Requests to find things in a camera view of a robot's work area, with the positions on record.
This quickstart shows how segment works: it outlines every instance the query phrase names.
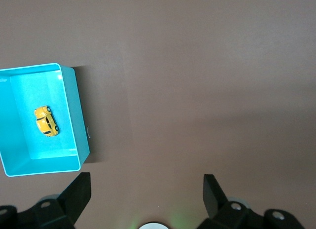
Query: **metal screw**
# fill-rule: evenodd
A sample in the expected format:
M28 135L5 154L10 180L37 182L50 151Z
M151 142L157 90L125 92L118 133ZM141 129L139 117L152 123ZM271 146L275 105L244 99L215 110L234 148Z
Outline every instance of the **metal screw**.
M50 205L50 202L44 202L40 205L41 208L48 207Z
M235 209L235 210L241 210L241 206L238 204L238 203L232 203L231 204L231 207L233 208L233 209Z
M281 214L281 213L278 212L278 211L274 211L274 212L272 213L272 216L274 216L276 219L279 219L279 220L284 220L284 219L285 219L284 215Z
M0 210L0 215L6 214L7 212L8 212L7 209L1 209L1 210Z

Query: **blue bin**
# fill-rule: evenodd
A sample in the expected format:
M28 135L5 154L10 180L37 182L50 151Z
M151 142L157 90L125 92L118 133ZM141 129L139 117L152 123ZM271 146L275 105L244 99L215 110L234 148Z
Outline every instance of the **blue bin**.
M50 106L46 137L34 109ZM56 63L0 70L0 157L7 176L80 170L89 155L75 71Z

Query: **brown table surface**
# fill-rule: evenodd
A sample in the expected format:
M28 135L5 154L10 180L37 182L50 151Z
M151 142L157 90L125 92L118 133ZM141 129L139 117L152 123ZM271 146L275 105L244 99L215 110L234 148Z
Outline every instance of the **brown table surface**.
M51 62L77 67L91 134L78 229L195 229L204 173L315 227L316 0L0 0L0 69ZM0 168L0 204L77 174Z

